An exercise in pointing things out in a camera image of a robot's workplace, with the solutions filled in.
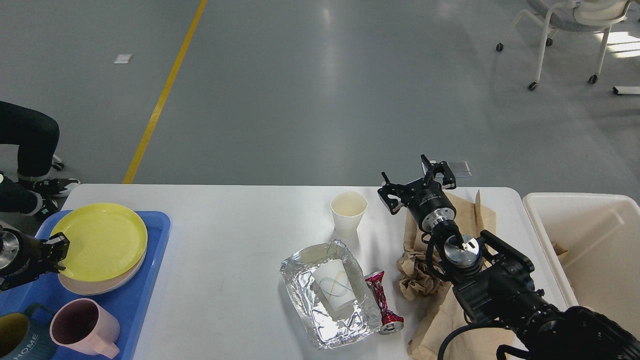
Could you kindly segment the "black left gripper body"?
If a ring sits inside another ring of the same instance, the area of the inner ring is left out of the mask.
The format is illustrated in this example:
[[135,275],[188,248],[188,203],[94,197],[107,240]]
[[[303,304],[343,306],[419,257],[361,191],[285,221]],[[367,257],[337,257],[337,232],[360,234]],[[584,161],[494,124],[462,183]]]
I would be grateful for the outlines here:
[[20,274],[32,267],[50,266],[42,256],[44,242],[43,239],[14,228],[3,227],[1,229],[0,277],[14,273]]

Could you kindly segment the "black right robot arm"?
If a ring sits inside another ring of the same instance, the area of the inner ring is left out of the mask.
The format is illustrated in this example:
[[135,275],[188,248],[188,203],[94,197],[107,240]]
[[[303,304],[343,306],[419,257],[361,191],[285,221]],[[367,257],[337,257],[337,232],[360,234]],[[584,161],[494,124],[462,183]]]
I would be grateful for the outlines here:
[[430,161],[421,155],[424,175],[408,184],[397,184],[382,174],[377,193],[389,212],[407,208],[422,231],[426,267],[440,281],[452,285],[464,311],[466,325],[453,330],[441,343],[438,358],[445,356],[455,337],[471,330],[511,330],[525,346],[507,344],[496,349],[496,358],[507,355],[524,360],[637,360],[639,341],[617,322],[583,306],[565,311],[544,300],[535,289],[533,262],[487,229],[473,236],[463,233],[457,210],[446,196],[457,180],[446,161]]

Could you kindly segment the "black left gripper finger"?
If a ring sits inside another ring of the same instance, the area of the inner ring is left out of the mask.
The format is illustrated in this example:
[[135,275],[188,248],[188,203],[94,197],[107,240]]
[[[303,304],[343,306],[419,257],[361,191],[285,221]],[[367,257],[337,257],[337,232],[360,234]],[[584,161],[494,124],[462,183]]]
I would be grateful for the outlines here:
[[63,232],[57,232],[42,243],[43,259],[49,264],[58,265],[66,259],[70,240]]
[[65,266],[62,265],[53,265],[51,266],[35,266],[29,269],[25,269],[20,273],[14,273],[7,276],[2,276],[2,282],[0,285],[0,290],[2,292],[8,291],[10,289],[14,289],[16,287],[20,287],[22,285],[28,284],[30,282],[36,281],[39,279],[41,275],[54,272],[59,274],[61,271],[66,269]]

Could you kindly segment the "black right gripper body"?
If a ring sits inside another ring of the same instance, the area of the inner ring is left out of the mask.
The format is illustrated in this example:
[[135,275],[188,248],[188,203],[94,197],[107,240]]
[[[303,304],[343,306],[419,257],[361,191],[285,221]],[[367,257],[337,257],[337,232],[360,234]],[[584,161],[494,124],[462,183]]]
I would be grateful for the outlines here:
[[406,207],[419,230],[431,233],[443,221],[454,221],[457,210],[446,196],[441,183],[415,180],[407,185],[409,189]]

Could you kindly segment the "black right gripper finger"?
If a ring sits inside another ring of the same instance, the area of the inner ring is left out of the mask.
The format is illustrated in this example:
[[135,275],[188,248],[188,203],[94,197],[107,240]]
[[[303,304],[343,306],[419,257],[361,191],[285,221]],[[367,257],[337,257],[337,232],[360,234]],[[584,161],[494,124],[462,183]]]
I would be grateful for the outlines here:
[[412,191],[411,187],[405,184],[392,183],[385,172],[382,172],[381,176],[383,182],[377,190],[377,194],[390,214],[396,215],[402,207],[406,206],[407,196]]
[[428,187],[435,181],[436,175],[442,175],[442,181],[439,183],[443,189],[453,190],[457,188],[457,180],[448,162],[446,161],[430,161],[424,154],[420,155],[423,167],[423,186]]

